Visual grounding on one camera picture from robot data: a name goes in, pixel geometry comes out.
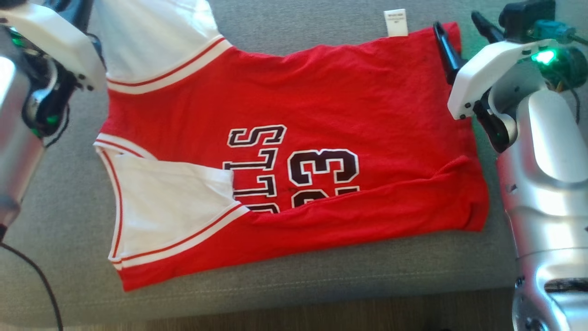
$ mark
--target gray fabric surface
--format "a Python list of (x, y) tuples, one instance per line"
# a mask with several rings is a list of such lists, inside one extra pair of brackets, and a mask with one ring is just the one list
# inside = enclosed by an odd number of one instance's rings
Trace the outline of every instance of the gray fabric surface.
[[(317, 44), (369, 41), (386, 35), (382, 11), (406, 8), (410, 31), (437, 19), (458, 21), (465, 56), (471, 57), (485, 41), (470, 22), (470, 10), (497, 18), (507, 2), (214, 0), (211, 5), (221, 33), (247, 51), (283, 55)], [(559, 18), (588, 35), (588, 23), (582, 19), (585, 1), (559, 2)], [(99, 26), (93, 24), (91, 31), (99, 34)], [(583, 88), (584, 105), (587, 95)], [(481, 233), (436, 233), (300, 254), (194, 274), (125, 294), (106, 259), (115, 212), (112, 187), (91, 146), (106, 118), (106, 94), (77, 92), (71, 105), (70, 128), (46, 154), (23, 212), (6, 237), (43, 268), (67, 325), (505, 287), (515, 279), (513, 245), (497, 189), (496, 156), (476, 126), (492, 196)], [(4, 251), (0, 284), (0, 321), (54, 325), (34, 271)]]

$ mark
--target wooden floor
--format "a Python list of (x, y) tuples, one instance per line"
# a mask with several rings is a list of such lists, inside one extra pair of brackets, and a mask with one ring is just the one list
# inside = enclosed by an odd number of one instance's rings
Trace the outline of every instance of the wooden floor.
[[(68, 331), (510, 331), (512, 290), (368, 299)], [(0, 325), (1, 330), (30, 330)]]

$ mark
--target white label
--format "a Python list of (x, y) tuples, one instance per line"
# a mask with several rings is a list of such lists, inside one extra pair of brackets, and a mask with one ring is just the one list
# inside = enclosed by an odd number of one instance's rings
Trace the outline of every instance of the white label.
[(408, 36), (405, 9), (385, 11), (384, 18), (386, 19), (386, 27), (388, 28), (389, 37)]

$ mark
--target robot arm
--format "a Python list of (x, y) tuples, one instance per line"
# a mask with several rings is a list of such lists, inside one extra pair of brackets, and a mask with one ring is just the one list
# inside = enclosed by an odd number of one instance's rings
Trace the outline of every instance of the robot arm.
[(99, 43), (82, 32), (92, 1), (59, 2), (58, 14), (22, 0), (0, 0), (0, 29), (13, 44), (8, 40), (5, 47), (18, 53), (0, 55), (0, 241), (41, 160), (42, 139), (58, 131), (70, 96), (76, 88), (92, 91), (105, 83)]
[[(586, 81), (586, 59), (556, 49), (554, 2), (509, 4), (501, 14), (504, 38), (474, 12), (479, 31), (495, 42), (469, 62), (458, 58), (436, 25), (456, 120), (476, 116), (500, 153), (502, 200), (517, 251), (515, 330), (586, 330), (588, 325), (588, 148), (565, 100), (548, 85), (560, 76), (571, 87)], [(541, 54), (560, 55), (554, 64)], [(550, 65), (563, 74), (550, 74)]]

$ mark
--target jersey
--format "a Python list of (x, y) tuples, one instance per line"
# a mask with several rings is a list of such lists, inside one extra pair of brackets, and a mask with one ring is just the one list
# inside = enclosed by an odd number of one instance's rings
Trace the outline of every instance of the jersey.
[[(470, 120), (432, 29), (284, 57), (242, 51), (205, 0), (101, 0), (125, 290), (202, 270), (440, 230), (482, 229)], [(446, 24), (454, 45), (455, 23)]]

